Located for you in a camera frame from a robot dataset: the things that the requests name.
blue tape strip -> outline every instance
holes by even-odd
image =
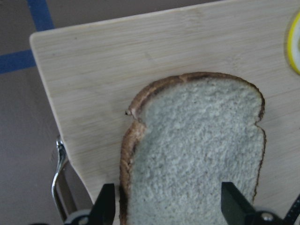
[[[0,74],[34,67],[36,65],[32,51],[25,50],[0,56]]]
[[[37,31],[54,29],[45,0],[27,0],[27,4]]]

lemon slice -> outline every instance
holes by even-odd
[[[292,68],[300,74],[300,12],[296,15],[288,34],[287,56]]]

wood grain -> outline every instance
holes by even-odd
[[[225,0],[33,34],[60,134],[91,198],[104,183],[119,183],[120,143],[131,123],[124,112],[142,87],[169,75],[221,72],[254,83],[266,99],[255,204],[283,216],[300,187],[300,76],[285,59],[299,6]]]

bread crust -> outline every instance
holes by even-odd
[[[180,83],[192,82],[203,78],[233,79],[233,80],[246,83],[250,87],[254,88],[260,94],[260,97],[262,99],[261,110],[258,114],[259,120],[256,121],[256,123],[262,119],[264,114],[264,105],[265,105],[265,100],[263,98],[262,93],[254,84],[249,83],[244,79],[233,75],[223,74],[223,73],[211,73],[211,72],[195,72],[195,73],[188,73],[188,74],[183,74],[178,76],[170,76],[158,81],[154,81],[150,83],[148,86],[144,87],[135,96],[128,110],[126,111],[127,115],[132,115],[134,121],[131,124],[130,128],[125,133],[122,141],[122,146],[121,146],[121,159],[120,159],[120,224],[121,225],[127,225],[127,203],[129,199],[130,173],[132,167],[132,159],[135,153],[135,147],[143,138],[144,131],[146,130],[146,125],[143,124],[143,122],[139,117],[141,111],[143,110],[143,107],[150,99],[152,99],[154,96],[156,96],[158,93],[162,92],[165,89],[168,89]],[[263,163],[263,156],[264,156],[265,144],[266,144],[265,131],[263,129],[261,130],[263,131],[263,135],[264,135],[264,146],[262,149],[262,159],[261,159],[260,167],[258,169],[256,187],[258,185],[258,178],[259,178],[260,168]]]

slice of bread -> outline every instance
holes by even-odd
[[[245,80],[191,73],[132,101],[120,161],[122,225],[225,225],[221,182],[253,200],[265,148],[264,99]]]

